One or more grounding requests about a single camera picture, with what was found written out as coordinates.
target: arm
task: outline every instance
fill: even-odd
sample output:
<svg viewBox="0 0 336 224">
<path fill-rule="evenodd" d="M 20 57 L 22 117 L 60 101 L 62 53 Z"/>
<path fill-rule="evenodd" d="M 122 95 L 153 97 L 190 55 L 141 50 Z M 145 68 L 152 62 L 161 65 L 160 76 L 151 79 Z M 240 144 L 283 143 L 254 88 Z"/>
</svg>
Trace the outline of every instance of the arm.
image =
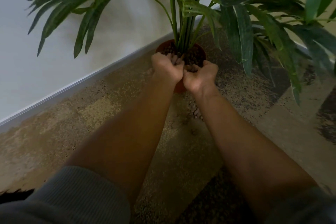
<svg viewBox="0 0 336 224">
<path fill-rule="evenodd" d="M 154 74 L 142 94 L 91 135 L 66 162 L 119 185 L 131 204 L 140 192 L 161 137 L 174 87 L 183 76 L 184 63 L 174 66 L 170 56 L 156 53 L 152 62 Z"/>
<path fill-rule="evenodd" d="M 275 201 L 317 185 L 221 96 L 214 84 L 215 64 L 204 61 L 203 68 L 197 69 L 197 73 L 184 71 L 184 85 L 194 95 L 226 167 L 260 219 Z"/>
</svg>

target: terracotta pot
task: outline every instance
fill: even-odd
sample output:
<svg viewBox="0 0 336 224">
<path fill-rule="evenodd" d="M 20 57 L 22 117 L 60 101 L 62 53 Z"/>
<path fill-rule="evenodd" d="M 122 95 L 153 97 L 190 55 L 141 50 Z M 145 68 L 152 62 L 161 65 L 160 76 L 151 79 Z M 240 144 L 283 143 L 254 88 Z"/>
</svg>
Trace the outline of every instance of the terracotta pot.
<svg viewBox="0 0 336 224">
<path fill-rule="evenodd" d="M 160 44 L 157 48 L 156 48 L 156 51 L 155 53 L 157 52 L 161 52 L 163 53 L 165 48 L 167 48 L 171 43 L 174 43 L 174 39 L 171 39 L 171 40 L 168 40 L 168 41 L 165 41 L 164 43 Z M 194 47 L 197 47 L 201 53 L 201 55 L 204 56 L 204 60 L 207 59 L 207 56 L 205 54 L 205 51 L 203 50 L 203 48 L 198 45 L 198 44 L 194 44 Z M 186 92 L 186 88 L 183 84 L 183 80 L 179 81 L 176 86 L 175 86 L 175 89 L 174 89 L 174 93 L 183 93 L 183 92 Z"/>
</svg>

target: artificial palm plant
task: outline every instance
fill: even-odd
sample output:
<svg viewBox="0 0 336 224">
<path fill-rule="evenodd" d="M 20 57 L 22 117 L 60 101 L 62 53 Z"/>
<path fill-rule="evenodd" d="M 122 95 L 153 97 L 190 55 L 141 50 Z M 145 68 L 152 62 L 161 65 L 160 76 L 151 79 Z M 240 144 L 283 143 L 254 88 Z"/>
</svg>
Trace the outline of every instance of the artificial palm plant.
<svg viewBox="0 0 336 224">
<path fill-rule="evenodd" d="M 31 7 L 33 7 L 30 13 L 40 8 L 29 33 L 40 17 L 53 8 L 42 31 L 38 55 L 45 39 L 70 13 L 84 14 L 74 47 L 73 54 L 76 58 L 86 35 L 85 52 L 88 52 L 100 15 L 111 0 L 28 1 L 32 1 Z M 336 55 L 336 38 L 318 22 L 334 20 L 336 10 L 327 19 L 318 18 L 333 0 L 306 0 L 306 4 L 300 0 L 210 0 L 209 6 L 200 4 L 199 0 L 170 0 L 170 14 L 160 1 L 155 1 L 162 6 L 168 16 L 179 55 L 187 53 L 193 47 L 206 18 L 214 42 L 219 48 L 216 25 L 221 25 L 225 29 L 231 53 L 238 63 L 242 63 L 247 75 L 251 74 L 253 66 L 259 67 L 264 73 L 264 65 L 269 65 L 270 56 L 277 59 L 288 72 L 297 103 L 301 91 L 296 73 L 300 57 L 312 60 L 318 75 L 323 73 L 324 69 L 334 72 L 326 49 Z M 214 4 L 218 4 L 219 9 L 213 10 L 211 7 Z M 197 15 L 202 15 L 202 18 L 193 31 Z M 294 32 L 302 39 L 309 50 L 309 55 L 296 47 L 286 30 Z"/>
</svg>

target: forearm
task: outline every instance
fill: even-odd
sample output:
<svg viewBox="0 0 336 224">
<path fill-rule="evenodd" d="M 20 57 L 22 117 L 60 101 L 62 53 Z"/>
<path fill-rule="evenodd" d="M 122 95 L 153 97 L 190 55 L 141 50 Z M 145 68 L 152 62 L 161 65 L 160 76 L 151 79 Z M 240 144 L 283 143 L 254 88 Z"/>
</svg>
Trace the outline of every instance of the forearm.
<svg viewBox="0 0 336 224">
<path fill-rule="evenodd" d="M 133 203 L 161 137 L 174 86 L 154 74 L 132 105 L 91 135 L 66 165 L 113 181 Z"/>
<path fill-rule="evenodd" d="M 298 164 L 246 122 L 214 85 L 200 90 L 195 99 L 225 165 L 260 218 L 275 200 L 316 186 Z"/>
</svg>

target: person's left hand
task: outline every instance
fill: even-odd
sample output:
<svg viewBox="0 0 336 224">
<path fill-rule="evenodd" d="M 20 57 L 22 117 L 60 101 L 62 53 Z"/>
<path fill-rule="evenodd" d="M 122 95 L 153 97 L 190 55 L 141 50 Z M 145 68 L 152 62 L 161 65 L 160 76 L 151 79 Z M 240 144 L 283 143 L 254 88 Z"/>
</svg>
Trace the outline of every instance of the person's left hand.
<svg viewBox="0 0 336 224">
<path fill-rule="evenodd" d="M 152 56 L 154 76 L 167 80 L 174 84 L 183 77 L 184 61 L 177 58 L 177 55 L 169 53 L 167 56 L 160 52 Z"/>
</svg>

